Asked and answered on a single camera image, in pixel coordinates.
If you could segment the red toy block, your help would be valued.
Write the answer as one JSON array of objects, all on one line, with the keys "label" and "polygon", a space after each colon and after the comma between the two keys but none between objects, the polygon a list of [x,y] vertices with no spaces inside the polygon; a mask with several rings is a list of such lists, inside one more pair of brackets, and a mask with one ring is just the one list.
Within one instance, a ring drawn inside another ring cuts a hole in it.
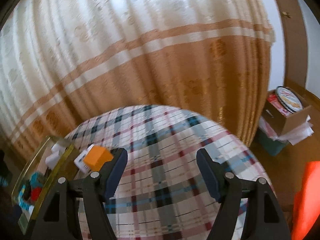
[{"label": "red toy block", "polygon": [[35,202],[38,200],[38,198],[39,198],[39,196],[40,196],[40,194],[41,194],[41,191],[42,191],[42,187],[35,187],[35,188],[33,188],[33,189],[31,190],[30,200],[31,200],[33,203],[35,203]]}]

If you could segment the white rounded box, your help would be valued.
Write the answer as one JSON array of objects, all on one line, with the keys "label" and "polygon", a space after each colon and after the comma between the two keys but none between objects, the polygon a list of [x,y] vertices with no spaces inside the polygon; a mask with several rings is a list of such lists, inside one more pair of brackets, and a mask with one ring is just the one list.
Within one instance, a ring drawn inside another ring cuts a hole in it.
[{"label": "white rounded box", "polygon": [[46,165],[50,170],[53,170],[57,162],[60,160],[60,157],[64,154],[66,146],[55,143],[50,149],[50,155],[46,158]]}]

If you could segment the round cookie tin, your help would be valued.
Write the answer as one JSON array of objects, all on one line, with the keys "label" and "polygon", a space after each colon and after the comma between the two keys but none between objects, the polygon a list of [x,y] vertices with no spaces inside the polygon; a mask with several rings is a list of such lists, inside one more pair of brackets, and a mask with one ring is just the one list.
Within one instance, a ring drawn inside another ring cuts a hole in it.
[{"label": "round cookie tin", "polygon": [[275,94],[278,101],[287,109],[290,113],[296,113],[301,111],[304,107],[296,94],[283,86],[278,86],[275,90]]}]

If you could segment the orange cloth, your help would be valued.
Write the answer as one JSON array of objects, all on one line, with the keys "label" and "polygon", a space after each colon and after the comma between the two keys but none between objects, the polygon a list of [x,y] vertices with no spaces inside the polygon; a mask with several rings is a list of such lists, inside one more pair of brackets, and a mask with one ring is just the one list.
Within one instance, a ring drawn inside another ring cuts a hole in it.
[{"label": "orange cloth", "polygon": [[302,187],[293,202],[293,228],[291,239],[307,236],[319,217],[319,161],[305,166]]}]

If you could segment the orange cube block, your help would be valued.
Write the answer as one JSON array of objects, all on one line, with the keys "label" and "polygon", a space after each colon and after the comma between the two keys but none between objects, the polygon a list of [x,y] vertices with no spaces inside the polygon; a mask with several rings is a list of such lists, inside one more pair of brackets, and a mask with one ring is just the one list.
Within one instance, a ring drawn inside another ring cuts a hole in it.
[{"label": "orange cube block", "polygon": [[112,160],[113,155],[108,149],[102,146],[92,145],[87,149],[84,163],[90,168],[91,171],[99,171],[104,163]]}]

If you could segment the blue puzzle toy tray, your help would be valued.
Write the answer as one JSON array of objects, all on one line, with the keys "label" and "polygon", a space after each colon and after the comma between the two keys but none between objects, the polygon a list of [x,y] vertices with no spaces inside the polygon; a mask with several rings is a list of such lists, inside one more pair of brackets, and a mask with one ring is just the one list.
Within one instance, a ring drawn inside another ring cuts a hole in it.
[{"label": "blue puzzle toy tray", "polygon": [[18,204],[21,207],[21,209],[24,209],[25,211],[29,211],[31,204],[30,199],[31,197],[31,185],[29,182],[26,182],[23,184],[23,186],[20,189],[20,192],[18,194]]}]

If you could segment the plaid tablecloth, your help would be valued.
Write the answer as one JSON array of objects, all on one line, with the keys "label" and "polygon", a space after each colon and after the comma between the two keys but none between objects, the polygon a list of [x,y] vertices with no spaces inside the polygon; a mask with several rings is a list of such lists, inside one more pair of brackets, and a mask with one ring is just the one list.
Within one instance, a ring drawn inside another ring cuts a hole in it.
[{"label": "plaid tablecloth", "polygon": [[204,148],[237,177],[267,174],[231,132],[177,107],[119,108],[81,123],[67,135],[80,151],[91,145],[124,148],[128,161],[105,211],[117,239],[206,239],[219,204],[196,163]]}]

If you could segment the teal waste bin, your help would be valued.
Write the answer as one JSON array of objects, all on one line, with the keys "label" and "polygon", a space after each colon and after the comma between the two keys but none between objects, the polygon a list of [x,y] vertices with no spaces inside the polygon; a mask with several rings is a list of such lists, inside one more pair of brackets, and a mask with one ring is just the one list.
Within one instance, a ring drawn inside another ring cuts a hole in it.
[{"label": "teal waste bin", "polygon": [[273,141],[260,129],[257,130],[256,139],[263,149],[271,156],[276,156],[289,144],[288,141]]}]

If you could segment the red snack package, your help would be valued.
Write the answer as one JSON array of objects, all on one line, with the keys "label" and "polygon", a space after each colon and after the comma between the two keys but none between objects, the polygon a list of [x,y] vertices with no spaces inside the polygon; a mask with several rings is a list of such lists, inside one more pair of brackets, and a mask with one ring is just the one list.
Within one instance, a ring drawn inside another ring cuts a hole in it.
[{"label": "red snack package", "polygon": [[278,100],[276,94],[271,93],[268,98],[267,101],[274,106],[274,108],[276,108],[283,116],[289,116],[291,114],[291,112],[289,112]]}]

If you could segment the brown wooden door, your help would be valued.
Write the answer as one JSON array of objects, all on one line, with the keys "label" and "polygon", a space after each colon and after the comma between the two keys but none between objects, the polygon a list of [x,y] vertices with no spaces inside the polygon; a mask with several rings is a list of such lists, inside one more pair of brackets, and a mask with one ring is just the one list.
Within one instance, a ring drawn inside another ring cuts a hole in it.
[{"label": "brown wooden door", "polygon": [[285,86],[305,89],[308,71],[308,41],[298,0],[276,0],[285,41]]}]

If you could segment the teal toy brick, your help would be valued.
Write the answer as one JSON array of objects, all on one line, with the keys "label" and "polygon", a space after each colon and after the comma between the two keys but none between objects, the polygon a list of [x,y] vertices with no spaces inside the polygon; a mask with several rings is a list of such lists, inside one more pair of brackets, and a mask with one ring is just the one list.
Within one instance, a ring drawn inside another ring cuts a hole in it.
[{"label": "teal toy brick", "polygon": [[34,172],[31,177],[30,177],[30,185],[31,188],[35,188],[35,187],[42,187],[44,186],[44,184],[46,183],[46,177],[44,176],[44,174],[42,174],[41,172]]}]

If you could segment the cardboard box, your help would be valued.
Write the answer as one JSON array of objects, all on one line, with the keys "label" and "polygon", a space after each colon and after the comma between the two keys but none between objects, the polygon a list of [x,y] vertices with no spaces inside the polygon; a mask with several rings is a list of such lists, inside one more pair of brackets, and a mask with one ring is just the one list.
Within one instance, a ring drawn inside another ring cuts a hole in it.
[{"label": "cardboard box", "polygon": [[[271,90],[267,93],[267,98],[271,93],[275,94],[275,90]],[[286,133],[291,132],[295,128],[304,124],[307,121],[307,117],[311,111],[311,105],[303,97],[301,97],[297,92],[292,90],[296,96],[300,99],[303,104],[303,109],[296,113],[291,113],[289,116],[283,116],[273,105],[271,105],[267,100],[265,102],[262,117],[275,131],[276,135],[281,136]]]}]

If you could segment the small white barcode box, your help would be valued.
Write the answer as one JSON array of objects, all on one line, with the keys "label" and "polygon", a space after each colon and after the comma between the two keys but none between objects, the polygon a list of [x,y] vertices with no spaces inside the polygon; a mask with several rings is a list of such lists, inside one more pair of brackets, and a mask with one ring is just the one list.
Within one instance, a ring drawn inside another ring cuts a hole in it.
[{"label": "small white barcode box", "polygon": [[87,149],[83,150],[75,159],[74,164],[83,174],[88,174],[91,170],[84,162],[84,158],[88,155],[89,151],[93,148],[94,144],[91,144]]}]

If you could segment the gold metal tin tray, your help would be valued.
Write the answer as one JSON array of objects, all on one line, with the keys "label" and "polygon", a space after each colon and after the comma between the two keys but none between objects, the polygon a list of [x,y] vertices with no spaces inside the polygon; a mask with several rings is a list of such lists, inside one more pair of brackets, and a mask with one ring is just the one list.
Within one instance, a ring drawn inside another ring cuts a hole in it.
[{"label": "gold metal tin tray", "polygon": [[67,139],[47,136],[23,168],[11,194],[13,206],[22,209],[18,226],[25,235],[42,202],[60,177],[74,179],[78,172],[74,159],[79,150]]}]

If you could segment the cream and tan curtain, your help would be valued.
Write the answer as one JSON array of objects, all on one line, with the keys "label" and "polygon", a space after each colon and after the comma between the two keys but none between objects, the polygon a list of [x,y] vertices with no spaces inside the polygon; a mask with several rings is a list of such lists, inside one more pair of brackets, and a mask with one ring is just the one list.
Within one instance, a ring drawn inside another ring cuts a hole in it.
[{"label": "cream and tan curtain", "polygon": [[132,105],[212,119],[250,145],[270,72],[262,0],[18,0],[1,29],[1,135],[49,134]]}]

